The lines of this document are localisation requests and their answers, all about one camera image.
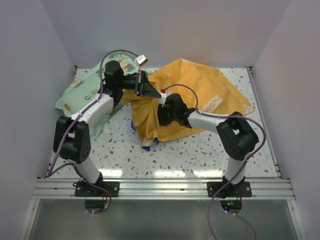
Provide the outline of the orange mickey mouse pillowcase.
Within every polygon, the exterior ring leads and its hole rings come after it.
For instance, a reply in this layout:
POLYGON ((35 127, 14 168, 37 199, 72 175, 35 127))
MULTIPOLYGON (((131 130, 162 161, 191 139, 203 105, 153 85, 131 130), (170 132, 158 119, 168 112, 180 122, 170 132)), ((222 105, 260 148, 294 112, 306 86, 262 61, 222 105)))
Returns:
MULTIPOLYGON (((180 58, 156 70, 148 80, 158 91, 180 94, 189 108, 197 106, 206 113, 220 115, 239 112, 245 116, 254 112, 250 102, 215 67, 180 58)), ((120 102, 131 106, 132 122, 143 146, 151 146, 154 139, 169 142, 201 132, 199 128, 183 127, 176 121, 167 126, 159 125, 156 98, 124 90, 120 102)))

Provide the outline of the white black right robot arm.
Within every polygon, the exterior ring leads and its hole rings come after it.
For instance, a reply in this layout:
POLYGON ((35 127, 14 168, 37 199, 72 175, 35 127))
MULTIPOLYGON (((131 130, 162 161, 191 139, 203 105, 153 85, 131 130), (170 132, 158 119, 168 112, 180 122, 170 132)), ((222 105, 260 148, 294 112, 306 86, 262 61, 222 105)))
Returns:
POLYGON ((240 192, 245 181, 247 157, 259 142, 258 135, 241 113, 236 111, 218 117, 195 107, 187 107, 182 97, 173 93, 158 105, 157 116, 161 126, 177 122, 188 129, 204 129, 218 134, 228 155, 227 169, 220 187, 222 190, 217 190, 218 196, 232 197, 240 192))

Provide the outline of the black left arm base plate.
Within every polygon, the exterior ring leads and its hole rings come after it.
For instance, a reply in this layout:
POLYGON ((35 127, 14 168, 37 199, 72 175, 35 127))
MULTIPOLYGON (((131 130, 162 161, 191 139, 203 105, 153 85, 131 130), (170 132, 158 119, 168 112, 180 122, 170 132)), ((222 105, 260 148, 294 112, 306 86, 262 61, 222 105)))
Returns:
POLYGON ((75 187, 75 197, 86 198, 106 197, 107 193, 102 189, 108 191, 112 198, 116 198, 118 197, 120 190, 120 183, 118 181, 103 181, 99 188, 93 187, 84 181, 74 182, 72 186, 75 187))

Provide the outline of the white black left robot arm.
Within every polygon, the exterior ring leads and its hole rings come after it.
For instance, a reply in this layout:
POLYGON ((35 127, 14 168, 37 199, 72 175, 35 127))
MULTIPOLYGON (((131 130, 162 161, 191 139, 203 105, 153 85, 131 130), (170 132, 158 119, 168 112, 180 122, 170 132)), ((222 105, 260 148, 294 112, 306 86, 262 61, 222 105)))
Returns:
POLYGON ((100 64, 100 86, 96 97, 77 113, 70 117, 61 116, 56 121, 54 157, 47 172, 48 177, 58 171, 55 164, 58 158, 62 158, 73 166, 80 182, 86 184, 87 192, 95 197, 103 193, 103 176, 90 158, 90 127, 120 103, 124 90, 133 91, 139 97, 162 97, 149 82, 146 71, 142 70, 147 61, 144 55, 138 56, 134 60, 137 72, 129 75, 124 74, 116 60, 100 64))

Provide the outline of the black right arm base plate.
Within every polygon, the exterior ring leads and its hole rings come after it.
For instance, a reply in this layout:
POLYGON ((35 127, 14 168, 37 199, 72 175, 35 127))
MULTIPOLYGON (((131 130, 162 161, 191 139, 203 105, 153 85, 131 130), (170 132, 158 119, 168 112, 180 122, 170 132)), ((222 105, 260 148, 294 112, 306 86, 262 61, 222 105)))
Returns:
MULTIPOLYGON (((224 183, 222 181, 209 181, 206 183, 207 186, 207 193, 210 198, 214 196, 216 192, 218 192, 224 183)), ((224 189, 218 192, 216 195, 217 198, 239 198, 245 197, 250 198, 252 197, 252 190, 251 185, 248 181, 244 181, 238 184, 228 184, 224 189)))

